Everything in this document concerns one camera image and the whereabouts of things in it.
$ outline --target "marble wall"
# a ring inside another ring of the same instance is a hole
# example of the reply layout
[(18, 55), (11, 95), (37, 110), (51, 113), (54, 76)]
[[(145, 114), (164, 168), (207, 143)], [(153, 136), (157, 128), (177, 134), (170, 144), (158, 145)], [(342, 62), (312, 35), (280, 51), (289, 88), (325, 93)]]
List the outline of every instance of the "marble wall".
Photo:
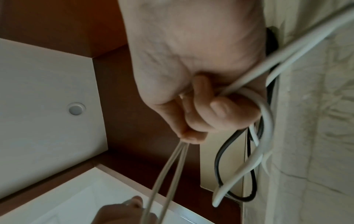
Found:
[[(281, 44), (350, 4), (266, 0)], [(258, 174), (243, 223), (349, 224), (354, 220), (354, 23), (327, 37), (281, 75), (270, 177)]]

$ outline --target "dark brown wood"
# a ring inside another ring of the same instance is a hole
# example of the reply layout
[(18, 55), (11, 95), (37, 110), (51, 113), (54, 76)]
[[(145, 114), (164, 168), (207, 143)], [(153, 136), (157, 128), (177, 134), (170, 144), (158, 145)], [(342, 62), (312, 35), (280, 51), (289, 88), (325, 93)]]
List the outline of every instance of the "dark brown wood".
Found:
[[(93, 59), (108, 148), (163, 166), (179, 139), (141, 100), (128, 46)], [(199, 146), (191, 145), (185, 173), (200, 180)]]
[[(1, 199), (0, 216), (83, 174), (97, 164), (102, 164), (150, 189), (161, 171), (161, 167), (152, 165), (145, 160), (138, 160), (113, 150), (107, 151)], [(161, 187), (159, 193), (163, 196), (167, 194), (172, 177), (173, 172), (170, 172)], [(199, 180), (186, 175), (181, 177), (174, 197), (176, 203), (215, 224), (239, 224), (241, 222), (241, 210), (237, 203), (224, 199), (218, 208), (214, 208), (211, 199), (212, 193), (200, 188)]]
[(0, 0), (0, 38), (87, 57), (127, 44), (117, 0)]

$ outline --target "black cable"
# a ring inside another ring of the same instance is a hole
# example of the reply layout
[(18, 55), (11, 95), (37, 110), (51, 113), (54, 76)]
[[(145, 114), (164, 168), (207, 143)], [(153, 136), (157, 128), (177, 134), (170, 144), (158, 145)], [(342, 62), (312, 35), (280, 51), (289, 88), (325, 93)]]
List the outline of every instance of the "black cable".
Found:
[[(273, 34), (273, 32), (267, 28), (267, 41), (266, 41), (266, 54), (267, 56), (271, 54), (272, 52), (276, 51), (279, 48), (278, 41)], [(270, 105), (273, 97), (273, 90), (275, 86), (275, 80), (273, 80), (267, 87), (267, 102)], [(243, 130), (237, 130), (230, 138), (226, 140), (226, 142), (221, 146), (219, 149), (218, 153), (216, 154), (215, 161), (214, 161), (214, 172), (215, 172), (215, 177), (218, 182), (219, 187), (223, 186), (224, 183), (221, 180), (220, 172), (219, 172), (219, 163), (221, 160), (222, 155), (224, 152), (228, 149), (228, 147), (245, 131), (246, 129)], [(261, 139), (264, 131), (264, 123), (263, 123), (263, 118), (260, 119), (260, 123), (258, 126), (258, 131), (257, 131), (257, 136), (259, 139)], [(247, 157), (251, 155), (251, 141), (253, 141), (250, 130), (248, 129), (247, 132)], [(252, 201), (256, 197), (257, 193), (257, 179), (256, 179), (256, 174), (254, 170), (251, 170), (251, 179), (252, 179), (252, 191), (251, 194), (247, 197), (240, 197), (232, 193), (231, 191), (228, 191), (228, 195), (232, 197), (235, 200), (241, 201), (241, 202), (249, 202)]]

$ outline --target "brown wall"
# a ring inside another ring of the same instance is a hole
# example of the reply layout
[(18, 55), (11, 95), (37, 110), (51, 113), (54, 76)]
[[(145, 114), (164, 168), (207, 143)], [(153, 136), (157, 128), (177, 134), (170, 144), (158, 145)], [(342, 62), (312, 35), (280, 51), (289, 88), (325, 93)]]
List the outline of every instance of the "brown wall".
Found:
[(127, 44), (117, 0), (0, 0), (0, 38), (87, 57)]
[[(97, 164), (103, 164), (150, 189), (161, 170), (160, 167), (149, 164), (144, 160), (138, 160), (136, 157), (122, 155), (116, 151), (107, 151), (15, 194), (0, 199), (0, 216), (75, 178)], [(146, 173), (142, 175), (141, 170), (145, 170)], [(160, 194), (166, 196), (172, 177), (173, 173), (167, 175)], [(218, 208), (214, 208), (211, 204), (211, 199), (212, 193), (200, 188), (198, 181), (187, 176), (181, 177), (174, 198), (176, 203), (215, 224), (240, 223), (241, 211), (238, 204), (229, 199), (224, 199)]]
[[(141, 100), (127, 46), (93, 59), (108, 148), (162, 167), (179, 139), (167, 123)], [(199, 146), (191, 145), (187, 175), (200, 180)]]

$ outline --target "hand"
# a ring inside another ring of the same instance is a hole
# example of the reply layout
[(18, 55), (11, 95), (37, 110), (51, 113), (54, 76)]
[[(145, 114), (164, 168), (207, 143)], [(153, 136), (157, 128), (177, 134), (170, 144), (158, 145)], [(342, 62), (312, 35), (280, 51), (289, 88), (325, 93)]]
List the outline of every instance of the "hand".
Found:
[[(143, 213), (143, 200), (135, 196), (122, 204), (103, 206), (91, 224), (139, 224)], [(149, 224), (157, 220), (155, 214), (150, 213)]]
[[(265, 59), (260, 0), (119, 0), (143, 101), (182, 141), (248, 127), (252, 101), (215, 96)], [(266, 76), (247, 85), (265, 97)]]

